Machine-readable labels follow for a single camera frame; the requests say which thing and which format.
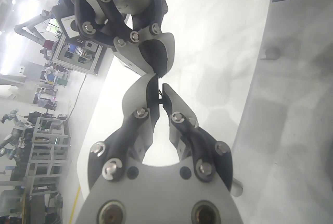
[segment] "floor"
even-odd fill
[[[187,102],[200,126],[232,146],[270,0],[166,1],[169,12],[164,17],[162,30],[174,34],[176,56],[172,70],[160,82],[169,83]],[[87,158],[91,145],[119,128],[123,119],[122,96],[138,79],[137,74],[117,59],[111,64],[110,54],[104,60],[103,71],[97,77],[87,76],[70,119],[73,162],[63,182],[64,223],[74,223],[88,195]],[[167,116],[162,113],[156,125],[154,144],[145,157],[146,164],[168,165],[178,161],[168,139],[167,123]]]
[[[332,12],[333,0],[270,5],[259,56],[279,57],[258,60],[233,147],[246,223],[332,223]]]

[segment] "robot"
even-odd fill
[[[18,120],[16,115],[17,112],[18,109],[14,109],[9,114],[5,114],[1,119],[1,123],[3,124],[6,120],[13,120],[15,128],[2,142],[0,142],[0,157],[6,155],[8,159],[14,159],[16,162],[19,162],[19,156],[22,154],[22,149],[18,148],[18,144],[20,142],[20,138],[22,137],[25,123]],[[13,148],[6,148],[7,144],[10,144]]]
[[[122,126],[92,145],[88,159],[90,193],[76,223],[243,223],[230,195],[229,146],[198,124],[195,113],[158,79],[171,69],[175,40],[162,33],[165,0],[64,0],[73,9],[82,39],[113,50],[141,75],[123,97]],[[123,19],[131,14],[133,29]],[[142,164],[152,144],[159,105],[169,116],[170,141],[180,162]]]

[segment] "metal frame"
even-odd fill
[[[82,67],[79,67],[79,66],[76,66],[73,64],[69,64],[67,62],[64,62],[64,61],[58,59],[65,40],[66,40],[66,36],[64,34],[62,34],[62,36],[59,38],[57,49],[53,53],[52,62],[54,62],[56,64],[60,64],[64,67],[68,67],[68,68],[73,69],[78,72],[87,73],[87,74],[97,74],[95,72],[95,68],[96,68],[97,61],[101,55],[101,51],[102,51],[103,47],[98,45],[98,48],[97,48],[97,51],[95,54],[95,58],[93,60],[93,63],[91,65],[90,69],[85,69],[85,68],[82,68]]]
[[[63,127],[63,122],[64,122],[64,120],[45,118],[45,117],[39,117],[37,119],[36,126],[35,126],[35,129],[33,132],[32,147],[31,147],[29,160],[28,160],[28,164],[27,164],[27,169],[26,169],[26,173],[25,173],[26,181],[27,181],[27,184],[29,185],[29,186],[27,186],[27,188],[28,188],[27,193],[30,196],[57,193],[58,190],[35,192],[36,187],[38,188],[38,185],[41,185],[44,187],[45,185],[52,185],[52,184],[56,184],[56,182],[57,182],[56,180],[45,181],[45,182],[41,181],[41,182],[38,182],[37,184],[35,184],[35,179],[36,178],[60,177],[62,175],[62,173],[53,174],[52,167],[64,166],[68,162],[68,159],[65,158],[64,151],[60,150],[60,148],[69,147],[69,144],[63,144],[63,140],[65,138],[68,138],[69,136],[65,135],[65,132],[63,129],[57,130],[57,131],[60,131],[61,134],[52,133],[53,130],[56,130],[56,129],[52,129],[52,125],[50,127],[49,132],[46,132],[46,133],[41,132],[40,123],[41,123],[41,121],[44,121],[44,120],[45,121],[59,121],[60,125],[62,127]],[[48,137],[50,143],[36,142],[36,137]],[[47,150],[38,149],[38,148],[35,149],[35,147],[40,147],[40,146],[51,147],[51,149],[47,149]],[[55,152],[63,153],[63,155],[55,155],[54,154]],[[49,153],[49,155],[39,155],[40,153]],[[32,169],[32,170],[30,170],[31,164],[35,165],[34,169]],[[38,167],[47,167],[47,173],[46,174],[36,174]]]

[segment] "robotic arm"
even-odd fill
[[[45,42],[45,38],[37,31],[37,29],[35,28],[35,26],[37,24],[40,24],[48,19],[50,19],[53,16],[53,14],[49,11],[43,10],[41,14],[39,14],[38,16],[30,19],[29,21],[19,24],[19,25],[15,25],[14,27],[14,31],[15,33],[22,35],[24,37],[27,37],[28,39],[43,45]]]
[[[90,194],[76,223],[242,223],[230,195],[229,146],[199,127],[195,113],[158,79],[171,69],[175,40],[162,33],[165,0],[65,0],[74,7],[82,39],[113,50],[142,77],[123,97],[122,126],[95,143],[88,159]],[[122,14],[131,14],[133,29]],[[152,144],[159,104],[169,116],[170,141],[180,162],[142,164]]]

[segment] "workstation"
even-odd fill
[[[15,126],[0,143],[1,157],[13,162],[5,171],[9,180],[0,182],[0,186],[13,187],[0,194],[0,214],[10,215],[17,223],[56,221],[62,211],[59,179],[68,162],[66,116],[33,112],[19,120],[17,113],[13,110],[2,118],[3,123],[13,121]]]

